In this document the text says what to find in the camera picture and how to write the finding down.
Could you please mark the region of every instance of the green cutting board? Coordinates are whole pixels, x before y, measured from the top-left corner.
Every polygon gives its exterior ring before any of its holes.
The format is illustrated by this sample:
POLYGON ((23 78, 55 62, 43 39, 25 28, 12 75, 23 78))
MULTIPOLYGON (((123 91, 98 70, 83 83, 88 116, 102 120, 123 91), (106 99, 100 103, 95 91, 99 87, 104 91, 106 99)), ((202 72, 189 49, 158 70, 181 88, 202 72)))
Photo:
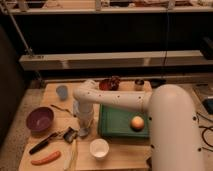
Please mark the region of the green cutting board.
POLYGON ((103 137, 132 137, 148 138, 148 116, 100 105, 98 133, 103 137), (130 127, 132 118, 136 115, 144 119, 145 127, 143 130, 136 132, 130 127))

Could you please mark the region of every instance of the cup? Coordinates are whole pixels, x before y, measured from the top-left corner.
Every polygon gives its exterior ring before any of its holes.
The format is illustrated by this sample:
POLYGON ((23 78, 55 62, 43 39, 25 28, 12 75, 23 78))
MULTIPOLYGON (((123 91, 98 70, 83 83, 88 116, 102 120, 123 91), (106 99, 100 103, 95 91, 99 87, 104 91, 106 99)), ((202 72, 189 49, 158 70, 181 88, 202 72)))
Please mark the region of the cup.
POLYGON ((58 94, 61 101, 64 101, 68 97, 68 88, 65 85, 60 85, 56 88, 56 93, 58 94))
POLYGON ((103 160, 109 152, 109 145, 104 139, 95 139, 90 143, 90 153, 96 160, 103 160))

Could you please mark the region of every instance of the red object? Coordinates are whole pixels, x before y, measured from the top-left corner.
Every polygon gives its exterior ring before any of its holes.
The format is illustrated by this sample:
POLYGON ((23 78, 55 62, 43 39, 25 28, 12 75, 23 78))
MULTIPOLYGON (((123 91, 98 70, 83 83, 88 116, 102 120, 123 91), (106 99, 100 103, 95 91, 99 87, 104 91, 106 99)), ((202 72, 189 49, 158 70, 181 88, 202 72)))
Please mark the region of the red object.
POLYGON ((54 160, 56 160, 57 158, 59 158, 61 156, 61 152, 60 151, 55 151, 54 153, 50 154, 47 157, 44 157, 41 160, 32 160, 31 164, 33 165, 42 165, 42 164, 46 164, 49 162, 52 162, 54 160))
POLYGON ((118 90, 120 78, 118 76, 112 76, 111 78, 104 79, 99 83, 100 90, 118 90))
POLYGON ((48 107, 39 107, 33 110, 26 119, 26 125, 32 132, 46 130, 52 124, 53 111, 48 107))

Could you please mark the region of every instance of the gray cup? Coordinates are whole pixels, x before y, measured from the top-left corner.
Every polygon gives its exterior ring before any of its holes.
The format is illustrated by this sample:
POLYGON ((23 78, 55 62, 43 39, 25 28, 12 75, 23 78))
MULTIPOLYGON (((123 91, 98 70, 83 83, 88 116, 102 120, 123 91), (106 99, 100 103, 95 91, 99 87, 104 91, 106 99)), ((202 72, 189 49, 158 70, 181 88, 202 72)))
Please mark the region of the gray cup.
POLYGON ((68 98, 68 88, 65 85, 60 85, 56 88, 56 93, 58 94, 61 101, 68 98))

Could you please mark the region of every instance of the wall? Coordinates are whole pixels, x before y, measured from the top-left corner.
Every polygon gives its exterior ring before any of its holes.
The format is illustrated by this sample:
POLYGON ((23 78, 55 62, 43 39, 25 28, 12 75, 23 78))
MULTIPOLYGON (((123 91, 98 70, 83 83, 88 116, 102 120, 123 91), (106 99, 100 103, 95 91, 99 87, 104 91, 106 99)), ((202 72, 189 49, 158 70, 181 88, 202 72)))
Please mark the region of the wall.
POLYGON ((0 145, 25 91, 18 55, 0 24, 0 145))

